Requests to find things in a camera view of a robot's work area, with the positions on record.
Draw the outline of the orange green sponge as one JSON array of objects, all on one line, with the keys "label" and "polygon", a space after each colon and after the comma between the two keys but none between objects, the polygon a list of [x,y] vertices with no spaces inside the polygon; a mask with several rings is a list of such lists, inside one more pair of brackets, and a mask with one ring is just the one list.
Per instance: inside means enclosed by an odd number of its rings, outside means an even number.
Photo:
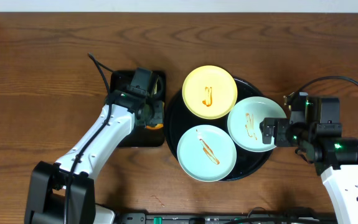
[{"label": "orange green sponge", "polygon": [[146,129],[150,129],[150,130],[157,130],[157,129],[161,129],[161,128],[163,128],[162,123],[155,124],[154,126],[146,126]]}]

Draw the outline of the light blue front plate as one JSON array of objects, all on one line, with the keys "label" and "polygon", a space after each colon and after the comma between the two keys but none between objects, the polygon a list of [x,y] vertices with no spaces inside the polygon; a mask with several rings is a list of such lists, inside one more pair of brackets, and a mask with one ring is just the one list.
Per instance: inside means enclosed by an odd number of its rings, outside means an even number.
[{"label": "light blue front plate", "polygon": [[202,182],[216,182],[231,173],[237,161],[232,138],[212,125],[188,129],[177,145],[177,159],[184,172]]}]

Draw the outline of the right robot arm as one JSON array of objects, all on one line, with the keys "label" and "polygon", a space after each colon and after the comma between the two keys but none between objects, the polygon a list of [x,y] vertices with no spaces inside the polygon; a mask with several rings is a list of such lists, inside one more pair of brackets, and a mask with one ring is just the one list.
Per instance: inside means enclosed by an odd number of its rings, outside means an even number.
[{"label": "right robot arm", "polygon": [[295,147],[321,177],[338,223],[358,223],[358,139],[343,138],[339,123],[294,123],[265,118],[260,123],[264,144]]}]

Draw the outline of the light green plate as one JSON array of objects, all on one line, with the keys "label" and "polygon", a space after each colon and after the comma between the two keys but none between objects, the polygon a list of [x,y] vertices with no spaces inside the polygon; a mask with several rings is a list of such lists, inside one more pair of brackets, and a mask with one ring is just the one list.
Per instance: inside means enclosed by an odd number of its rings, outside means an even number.
[{"label": "light green plate", "polygon": [[227,120],[230,137],[242,149],[250,152],[267,152],[276,146],[272,142],[263,144],[260,123],[265,118],[286,118],[281,106],[275,101],[252,96],[235,104]]}]

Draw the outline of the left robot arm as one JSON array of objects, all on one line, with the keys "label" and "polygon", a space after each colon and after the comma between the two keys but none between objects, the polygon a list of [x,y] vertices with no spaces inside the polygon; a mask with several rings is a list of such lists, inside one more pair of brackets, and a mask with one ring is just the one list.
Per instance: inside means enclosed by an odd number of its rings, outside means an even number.
[{"label": "left robot arm", "polygon": [[95,181],[121,141],[137,127],[163,123],[165,93],[115,90],[93,126],[53,164],[31,174],[25,223],[113,223],[114,211],[95,202]]}]

